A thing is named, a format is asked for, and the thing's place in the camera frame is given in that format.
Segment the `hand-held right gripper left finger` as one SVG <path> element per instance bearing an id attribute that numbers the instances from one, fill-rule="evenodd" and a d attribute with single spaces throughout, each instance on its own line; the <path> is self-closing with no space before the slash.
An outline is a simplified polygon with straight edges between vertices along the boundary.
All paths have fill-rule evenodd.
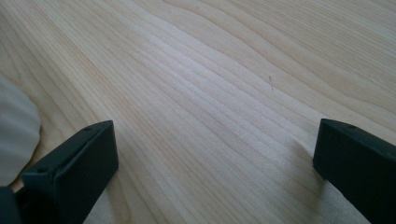
<path id="1" fill-rule="evenodd" d="M 22 173 L 22 221 L 82 224 L 118 169 L 113 122 L 83 128 Z"/>

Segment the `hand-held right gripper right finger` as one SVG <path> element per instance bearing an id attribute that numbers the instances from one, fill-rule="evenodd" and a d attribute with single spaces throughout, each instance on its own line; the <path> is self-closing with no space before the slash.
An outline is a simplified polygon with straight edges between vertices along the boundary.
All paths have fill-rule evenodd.
<path id="1" fill-rule="evenodd" d="M 313 166 L 372 224 L 396 224 L 396 146 L 356 126 L 322 119 Z"/>

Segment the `white cloth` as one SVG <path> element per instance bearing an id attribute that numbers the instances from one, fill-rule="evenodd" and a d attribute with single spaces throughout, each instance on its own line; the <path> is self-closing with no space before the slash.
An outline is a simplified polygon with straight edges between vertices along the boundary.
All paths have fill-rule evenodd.
<path id="1" fill-rule="evenodd" d="M 32 158 L 40 126 L 36 105 L 0 76 L 0 186 L 12 183 Z"/>

